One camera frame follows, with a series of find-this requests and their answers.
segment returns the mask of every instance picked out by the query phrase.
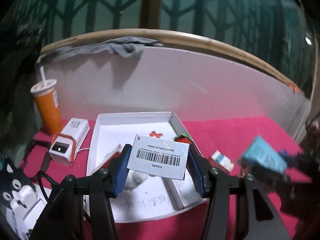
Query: red table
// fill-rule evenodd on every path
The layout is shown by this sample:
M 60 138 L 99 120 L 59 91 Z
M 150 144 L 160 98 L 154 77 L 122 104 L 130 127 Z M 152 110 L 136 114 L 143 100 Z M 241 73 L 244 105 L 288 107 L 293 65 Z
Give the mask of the red table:
M 273 120 L 268 117 L 253 117 L 244 119 L 230 119 L 219 121 L 201 121 L 184 122 L 184 126 L 190 133 L 203 156 L 209 158 L 215 150 L 229 157 L 233 162 L 247 149 L 255 136 L 260 135 L 275 150 L 286 149 L 291 154 L 301 152 L 301 148 L 292 138 Z M 82 148 L 89 147 L 94 122 L 90 122 L 91 130 L 84 140 Z M 51 137 L 44 132 L 38 132 L 35 139 L 51 141 Z M 25 167 L 27 176 L 33 176 L 39 171 L 46 150 L 36 146 L 28 158 L 28 164 Z M 67 167 L 51 161 L 47 173 L 57 182 L 61 182 L 68 174 L 73 174 L 77 178 L 86 174 L 88 151 L 79 153 L 73 167 Z M 235 166 L 232 175 L 239 173 L 240 167 Z M 292 180 L 309 181 L 308 177 L 291 169 L 288 171 Z M 280 198 L 275 193 L 270 193 L 269 197 L 276 207 L 280 209 Z M 201 228 L 204 222 L 207 204 L 201 204 L 180 215 L 167 219 L 117 224 L 117 230 L 120 239 L 131 240 L 195 240 L 200 236 Z M 280 216 L 289 232 L 290 237 L 295 234 L 295 225 L 297 219 L 280 212 Z M 235 224 L 235 197 L 230 198 L 228 236 L 226 239 L 232 239 Z M 90 230 L 86 230 L 86 239 L 92 239 Z

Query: white card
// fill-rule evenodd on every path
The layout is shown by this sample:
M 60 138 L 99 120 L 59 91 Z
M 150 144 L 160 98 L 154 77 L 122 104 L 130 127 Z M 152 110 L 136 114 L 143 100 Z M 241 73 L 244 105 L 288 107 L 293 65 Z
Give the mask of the white card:
M 184 179 L 189 144 L 136 135 L 127 168 L 170 179 Z

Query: wooden frame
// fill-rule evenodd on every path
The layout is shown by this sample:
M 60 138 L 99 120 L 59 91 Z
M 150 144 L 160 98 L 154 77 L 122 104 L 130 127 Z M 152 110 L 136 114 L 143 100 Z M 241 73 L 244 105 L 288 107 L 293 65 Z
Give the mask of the wooden frame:
M 165 43 L 167 47 L 173 46 L 188 46 L 195 49 L 209 50 L 214 53 L 219 53 L 222 56 L 239 60 L 244 64 L 251 65 L 283 82 L 284 84 L 293 87 L 295 91 L 300 91 L 298 86 L 280 71 L 269 65 L 260 58 L 221 41 L 216 41 L 207 37 L 198 36 L 189 33 L 168 31 L 168 30 L 150 30 L 150 29 L 116 29 L 106 30 L 70 37 L 61 41 L 51 43 L 44 46 L 41 53 L 47 53 L 54 49 L 63 46 L 80 46 L 90 43 L 103 42 L 109 39 L 116 39 L 126 36 L 143 37 L 148 39 L 158 40 Z

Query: blue object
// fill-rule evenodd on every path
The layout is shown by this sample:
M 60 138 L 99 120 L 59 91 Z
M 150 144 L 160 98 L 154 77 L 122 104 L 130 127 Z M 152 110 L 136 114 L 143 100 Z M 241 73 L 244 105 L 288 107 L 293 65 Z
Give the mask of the blue object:
M 197 165 L 195 157 L 190 152 L 190 148 L 188 152 L 187 165 L 189 168 L 190 176 L 193 181 L 193 185 L 195 186 L 195 190 L 197 193 L 199 193 L 201 197 L 203 197 L 205 193 L 203 185 L 203 176 L 201 174 L 200 168 Z
M 252 167 L 259 164 L 269 170 L 284 173 L 286 161 L 264 139 L 257 136 L 242 158 Z
M 281 157 L 285 158 L 285 157 L 289 157 L 290 154 L 287 152 L 287 150 L 282 150 L 278 152 L 280 154 Z
M 115 197 L 118 197 L 118 195 L 123 191 L 125 181 L 127 180 L 129 169 L 127 168 L 130 153 L 132 150 L 132 146 L 130 146 L 125 154 L 125 157 L 119 167 L 119 170 L 116 174 L 116 185 L 114 189 Z

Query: black and white cat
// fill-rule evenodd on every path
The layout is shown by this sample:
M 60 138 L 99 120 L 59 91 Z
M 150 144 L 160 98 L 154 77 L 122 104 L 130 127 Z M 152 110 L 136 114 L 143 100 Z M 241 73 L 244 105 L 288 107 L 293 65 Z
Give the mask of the black and white cat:
M 35 191 L 35 185 L 23 171 L 0 154 L 0 203 L 24 219 L 39 199 Z

